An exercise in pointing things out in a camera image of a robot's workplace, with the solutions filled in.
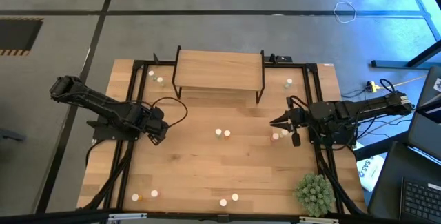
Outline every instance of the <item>small wooden shelf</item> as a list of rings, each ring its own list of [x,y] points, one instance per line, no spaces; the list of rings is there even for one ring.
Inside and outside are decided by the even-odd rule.
[[[176,53],[172,83],[182,88],[252,90],[258,103],[265,88],[264,54],[181,50]]]

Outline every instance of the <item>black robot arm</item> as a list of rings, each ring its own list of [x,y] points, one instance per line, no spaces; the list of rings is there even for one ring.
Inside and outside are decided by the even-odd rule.
[[[333,144],[353,145],[356,142],[355,134],[358,122],[382,115],[408,115],[412,112],[413,105],[406,94],[393,91],[385,96],[365,101],[328,101],[312,103],[304,109],[296,96],[287,97],[288,111],[270,122],[270,125],[293,132],[294,146],[300,145],[297,128],[311,127],[319,143],[331,146]]]
[[[88,121],[93,128],[148,133],[155,145],[165,139],[169,127],[158,107],[146,107],[137,101],[119,102],[88,88],[78,77],[59,77],[50,89],[50,97],[57,102],[87,108],[105,119],[104,122]]]

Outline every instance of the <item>keyboard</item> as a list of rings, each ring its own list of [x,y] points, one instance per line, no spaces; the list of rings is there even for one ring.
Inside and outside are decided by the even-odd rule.
[[[403,178],[400,220],[441,224],[441,187]]]

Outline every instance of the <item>gray floor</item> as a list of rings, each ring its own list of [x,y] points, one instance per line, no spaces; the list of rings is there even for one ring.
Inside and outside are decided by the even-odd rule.
[[[104,0],[0,0],[0,10],[100,10]],[[350,0],[359,10],[418,10],[415,0]],[[433,0],[427,7],[439,16]],[[332,10],[336,0],[112,0],[111,10]],[[56,76],[78,75],[97,17],[44,17],[30,56],[0,57],[0,126],[28,136],[25,142],[0,142],[0,215],[33,210],[57,145],[66,105],[49,100]],[[90,68],[88,85],[104,92],[117,58],[172,60],[177,45],[195,50],[286,54],[298,62],[334,63],[342,92],[365,81],[406,81],[425,71],[381,70],[372,59],[409,60],[435,42],[422,18],[360,17],[339,24],[334,17],[156,16],[107,17]],[[404,85],[416,103],[424,80]],[[376,97],[384,92],[369,94]],[[85,152],[96,115],[79,110],[48,211],[73,210],[85,169]],[[382,128],[393,135],[408,123]],[[369,135],[361,142],[383,139]]]

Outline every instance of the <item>floor mat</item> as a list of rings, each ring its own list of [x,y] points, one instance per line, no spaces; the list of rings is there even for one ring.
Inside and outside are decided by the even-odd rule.
[[[42,24],[42,18],[0,19],[0,56],[27,56]]]

